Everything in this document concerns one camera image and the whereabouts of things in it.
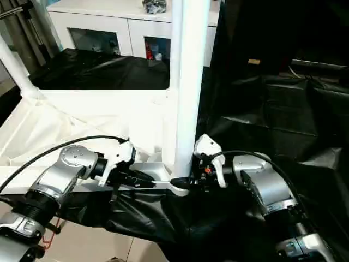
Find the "floor tile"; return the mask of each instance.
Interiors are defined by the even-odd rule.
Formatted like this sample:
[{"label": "floor tile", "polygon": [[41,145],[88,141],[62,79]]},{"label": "floor tile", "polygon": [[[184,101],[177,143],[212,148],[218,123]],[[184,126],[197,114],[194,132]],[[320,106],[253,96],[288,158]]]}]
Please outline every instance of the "floor tile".
[{"label": "floor tile", "polygon": [[127,262],[167,262],[167,260],[156,243],[134,238]]},{"label": "floor tile", "polygon": [[126,260],[131,243],[132,237],[69,222],[55,236],[44,259],[47,262],[105,262],[113,257]]}]

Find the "white panel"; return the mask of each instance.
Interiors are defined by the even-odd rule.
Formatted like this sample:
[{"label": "white panel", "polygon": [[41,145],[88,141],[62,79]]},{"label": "white panel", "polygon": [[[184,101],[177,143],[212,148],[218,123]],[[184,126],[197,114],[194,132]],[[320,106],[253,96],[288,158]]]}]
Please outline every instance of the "white panel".
[{"label": "white panel", "polygon": [[[129,19],[129,30],[131,35],[131,43],[133,56],[146,58],[146,46],[144,37],[159,37],[171,39],[172,24],[164,22],[143,21]],[[205,48],[204,65],[209,67],[211,64],[212,51],[216,27],[207,27],[207,39]]]},{"label": "white panel", "polygon": [[68,28],[79,28],[116,33],[121,55],[132,55],[127,19],[96,15],[49,13],[64,49],[75,48]]},{"label": "white panel", "polygon": [[[167,0],[166,12],[147,14],[142,0],[60,0],[47,7],[49,12],[100,15],[157,22],[172,21],[173,0]],[[211,1],[209,26],[217,26],[220,1]]]}]

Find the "black cable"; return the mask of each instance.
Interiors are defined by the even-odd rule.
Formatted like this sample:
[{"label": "black cable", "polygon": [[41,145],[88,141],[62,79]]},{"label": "black cable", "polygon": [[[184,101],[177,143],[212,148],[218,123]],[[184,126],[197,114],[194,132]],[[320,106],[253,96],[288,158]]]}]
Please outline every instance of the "black cable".
[{"label": "black cable", "polygon": [[[46,150],[45,152],[37,155],[36,157],[32,158],[31,160],[29,160],[27,163],[25,163],[23,166],[21,166],[20,168],[18,168],[12,175],[10,175],[6,180],[5,182],[2,183],[2,185],[0,186],[0,193],[2,192],[2,190],[4,190],[4,188],[20,173],[22,172],[23,170],[25,170],[25,168],[27,168],[28,166],[30,166],[31,164],[33,164],[35,161],[39,160],[41,157],[44,157],[46,156],[47,154],[50,154],[52,153],[53,151],[55,150],[58,150],[62,147],[65,147],[65,146],[69,146],[71,144],[74,144],[74,143],[77,143],[77,142],[80,142],[80,141],[85,141],[85,140],[90,140],[90,139],[100,139],[100,138],[103,138],[103,139],[113,139],[113,140],[118,140],[120,143],[124,143],[126,142],[127,140],[125,139],[122,139],[122,138],[118,138],[116,136],[112,136],[112,135],[92,135],[92,136],[86,136],[84,138],[78,138],[78,139],[74,139],[72,141],[68,141],[68,142],[65,142],[63,144],[60,144],[58,146],[55,146],[49,150]],[[3,201],[5,203],[7,203],[8,199],[3,197],[3,196],[0,196],[0,201]]]}]

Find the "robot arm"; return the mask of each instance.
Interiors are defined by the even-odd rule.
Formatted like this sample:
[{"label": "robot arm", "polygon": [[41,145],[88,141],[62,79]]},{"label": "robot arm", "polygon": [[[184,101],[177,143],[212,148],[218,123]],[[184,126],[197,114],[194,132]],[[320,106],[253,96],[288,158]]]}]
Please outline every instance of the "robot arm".
[{"label": "robot arm", "polygon": [[[131,144],[127,141],[122,147],[131,148]],[[38,245],[39,241],[74,189],[77,179],[96,176],[108,179],[117,164],[128,168],[133,163],[135,149],[132,147],[127,152],[127,156],[115,158],[111,163],[83,146],[71,145],[62,149],[54,165],[47,168],[25,197],[0,219],[0,261],[32,262],[41,258],[45,251]]]},{"label": "robot arm", "polygon": [[225,159],[218,159],[222,155],[213,159],[209,157],[217,151],[221,151],[220,146],[209,136],[200,137],[195,148],[195,155],[200,158],[200,173],[190,181],[192,184],[207,183],[215,173],[216,178],[214,181],[211,179],[210,183],[226,187],[227,183],[220,182],[220,179],[225,180],[226,174],[235,175],[235,182],[253,195],[281,257],[291,261],[335,261],[324,240],[312,227],[294,192],[270,163],[257,156],[243,155],[234,157],[232,170],[225,169]]}]

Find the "white shelf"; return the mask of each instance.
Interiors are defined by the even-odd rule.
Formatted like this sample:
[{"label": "white shelf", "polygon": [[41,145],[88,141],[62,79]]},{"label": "white shelf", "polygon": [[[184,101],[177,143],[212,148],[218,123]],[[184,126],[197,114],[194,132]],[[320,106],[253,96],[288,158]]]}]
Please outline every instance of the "white shelf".
[{"label": "white shelf", "polygon": [[[218,23],[220,0],[212,1],[208,26]],[[142,0],[60,0],[47,7],[49,12],[99,15],[157,22],[172,21],[172,0],[167,0],[167,11],[149,15],[145,12]]]}]

